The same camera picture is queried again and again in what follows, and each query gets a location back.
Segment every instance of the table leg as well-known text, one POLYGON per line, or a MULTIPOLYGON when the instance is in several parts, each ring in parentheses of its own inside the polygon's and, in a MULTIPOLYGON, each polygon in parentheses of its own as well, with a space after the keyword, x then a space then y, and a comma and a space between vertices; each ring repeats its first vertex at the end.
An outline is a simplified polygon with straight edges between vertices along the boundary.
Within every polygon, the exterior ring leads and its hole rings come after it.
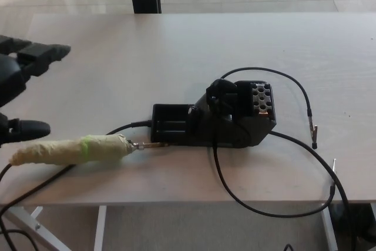
POLYGON ((37 242, 47 249, 54 251, 71 251, 22 207, 11 207, 4 216, 17 227, 28 232, 37 242))
POLYGON ((102 251, 103 235, 105 234, 107 206, 99 206, 98 220, 96 222, 96 233, 94 251, 102 251))
POLYGON ((321 212, 321 216, 323 217, 323 224, 325 229, 325 235, 327 237, 329 251, 338 251, 337 241, 335 240, 335 234, 333 225, 331 223, 329 209, 325 208, 321 212))

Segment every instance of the table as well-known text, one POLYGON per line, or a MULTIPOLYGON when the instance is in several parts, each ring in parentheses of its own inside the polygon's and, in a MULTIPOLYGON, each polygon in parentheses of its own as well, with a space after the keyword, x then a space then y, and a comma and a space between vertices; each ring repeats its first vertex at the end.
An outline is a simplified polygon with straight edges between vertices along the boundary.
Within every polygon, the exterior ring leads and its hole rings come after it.
MULTIPOLYGON (((28 39, 72 47, 62 62, 32 78, 27 90, 2 108, 9 118, 49 123, 52 132, 45 139, 104 134, 150 119, 154 103, 195 103, 231 69, 274 68, 305 87, 318 124, 317 152, 328 163, 336 158, 349 200, 376 200, 374 14, 38 15, 28 39)), ((257 71, 229 79, 271 83, 275 130, 311 143, 305 101, 294 83, 257 71)), ((137 141, 149 133, 124 134, 137 141)), ((0 167, 19 146, 24 144, 4 146, 0 167)), ((240 199, 322 202, 328 196, 327 173, 286 140, 268 136, 254 148, 219 149, 219 159, 240 199)), ((11 169, 0 183, 0 203, 59 169, 11 169)), ((117 164, 78 166, 23 205, 227 200, 211 150, 171 147, 135 152, 117 164)))

